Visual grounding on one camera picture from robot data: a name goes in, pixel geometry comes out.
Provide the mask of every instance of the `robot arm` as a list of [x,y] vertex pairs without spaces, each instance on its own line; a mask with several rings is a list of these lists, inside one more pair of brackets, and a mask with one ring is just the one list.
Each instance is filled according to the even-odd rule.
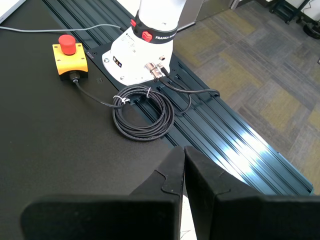
[[123,85],[141,84],[156,78],[156,65],[170,72],[173,40],[186,0],[141,0],[129,27],[104,53],[106,70]]
[[178,26],[186,0],[141,0],[140,20],[149,28],[172,31]]

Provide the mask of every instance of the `cable tie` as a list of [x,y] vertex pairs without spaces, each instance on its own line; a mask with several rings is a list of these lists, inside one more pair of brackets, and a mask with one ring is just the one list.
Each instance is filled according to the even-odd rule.
[[121,102],[123,102],[124,104],[126,104],[126,102],[129,102],[130,101],[130,99],[129,98],[125,98],[125,97],[120,97],[120,96],[118,96],[118,95],[115,95],[115,96],[113,96],[113,98],[120,98],[121,99]]
[[146,98],[149,99],[149,92],[150,92],[151,87],[149,87],[148,93],[146,94]]

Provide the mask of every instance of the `black extrusion rail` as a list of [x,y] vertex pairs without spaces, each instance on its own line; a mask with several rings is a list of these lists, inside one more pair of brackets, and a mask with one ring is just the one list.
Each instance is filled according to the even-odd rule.
[[[133,16],[116,0],[43,0],[61,26],[76,29],[97,24],[130,26]],[[89,51],[111,43],[120,34],[118,28],[100,27],[72,33]],[[189,90],[207,89],[204,84],[176,56],[171,70]],[[116,88],[121,88],[111,80]],[[156,84],[178,109],[187,105],[185,94]],[[192,95],[192,106],[183,116],[176,116],[173,129],[165,141],[172,146],[192,145],[230,174],[267,195],[303,195],[313,192],[312,184],[285,158],[268,145],[237,113],[219,97],[208,93]],[[157,117],[151,103],[136,101],[136,109],[147,120]]]

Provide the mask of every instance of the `carpet floor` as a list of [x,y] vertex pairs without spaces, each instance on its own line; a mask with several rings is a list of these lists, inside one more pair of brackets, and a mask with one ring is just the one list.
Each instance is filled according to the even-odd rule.
[[320,40],[252,1],[178,33],[174,53],[320,194]]

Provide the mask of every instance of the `red button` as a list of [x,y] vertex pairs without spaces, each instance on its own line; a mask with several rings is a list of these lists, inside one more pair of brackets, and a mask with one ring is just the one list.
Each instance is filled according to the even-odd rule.
[[142,38],[143,38],[146,42],[150,43],[151,40],[152,40],[152,35],[151,35],[149,32],[144,31],[144,32],[142,33]]
[[76,53],[76,39],[71,35],[62,35],[59,37],[61,50],[65,55],[73,55]]
[[135,27],[137,25],[136,21],[131,19],[131,25]]

